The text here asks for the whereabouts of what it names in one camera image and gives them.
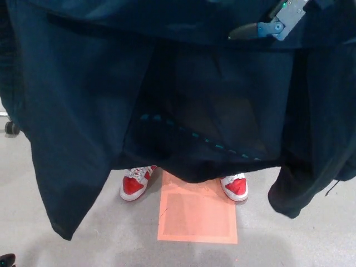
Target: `dark garment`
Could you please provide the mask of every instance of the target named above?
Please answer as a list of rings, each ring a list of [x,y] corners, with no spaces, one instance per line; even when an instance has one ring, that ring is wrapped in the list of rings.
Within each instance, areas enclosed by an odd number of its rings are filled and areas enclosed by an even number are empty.
[[[355,175],[356,46],[342,43],[356,27],[338,28],[355,21],[352,1],[312,12],[284,42],[234,43],[228,31],[274,1],[147,3],[8,1],[21,83],[3,102],[21,107],[12,116],[63,238],[111,170],[159,165],[203,182],[281,166],[269,201],[289,217]],[[331,11],[335,27],[305,28]]]

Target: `concrete floor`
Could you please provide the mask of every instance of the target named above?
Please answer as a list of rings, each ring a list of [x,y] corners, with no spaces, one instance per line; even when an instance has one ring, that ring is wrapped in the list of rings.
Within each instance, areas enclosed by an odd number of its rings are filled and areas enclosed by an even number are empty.
[[[278,169],[247,174],[249,199],[236,206],[237,245],[157,241],[161,179],[127,203],[118,195],[121,171],[111,173],[73,240],[64,241],[48,222],[29,142],[23,134],[6,138],[5,123],[0,118],[0,254],[15,253],[18,267],[356,266],[356,179],[320,193],[290,220],[267,200]]]

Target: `dark navy coat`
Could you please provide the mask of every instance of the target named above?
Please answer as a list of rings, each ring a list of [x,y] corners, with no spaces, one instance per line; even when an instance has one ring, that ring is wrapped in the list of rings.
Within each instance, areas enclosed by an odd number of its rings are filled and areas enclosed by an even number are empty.
[[[269,201],[291,218],[356,176],[352,0],[311,10],[283,42],[227,40],[275,0],[2,4],[0,96],[65,239],[111,170],[203,182],[281,166]]]

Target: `red sneaker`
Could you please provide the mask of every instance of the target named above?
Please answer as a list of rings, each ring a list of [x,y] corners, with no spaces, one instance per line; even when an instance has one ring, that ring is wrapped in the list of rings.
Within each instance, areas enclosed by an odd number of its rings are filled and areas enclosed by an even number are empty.
[[[224,193],[232,200],[241,202],[248,197],[247,181],[244,174],[236,174],[220,179]]]
[[[120,188],[120,196],[126,201],[138,199],[147,188],[149,179],[157,166],[141,167],[126,170]]]

